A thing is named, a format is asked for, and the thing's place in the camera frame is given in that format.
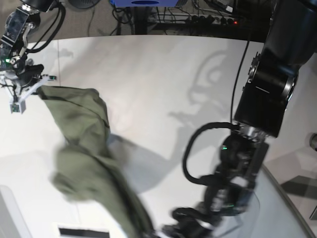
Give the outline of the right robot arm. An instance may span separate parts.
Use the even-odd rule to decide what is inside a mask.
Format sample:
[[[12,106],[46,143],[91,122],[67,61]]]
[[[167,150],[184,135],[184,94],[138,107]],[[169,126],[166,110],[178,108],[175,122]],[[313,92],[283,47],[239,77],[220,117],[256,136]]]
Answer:
[[[57,15],[51,26],[32,47],[28,48],[28,36],[40,26],[42,12],[57,9]],[[26,88],[40,79],[44,66],[29,65],[28,55],[43,50],[57,35],[65,20],[66,9],[58,0],[23,0],[7,18],[5,30],[0,38],[0,70],[12,73],[13,86]]]

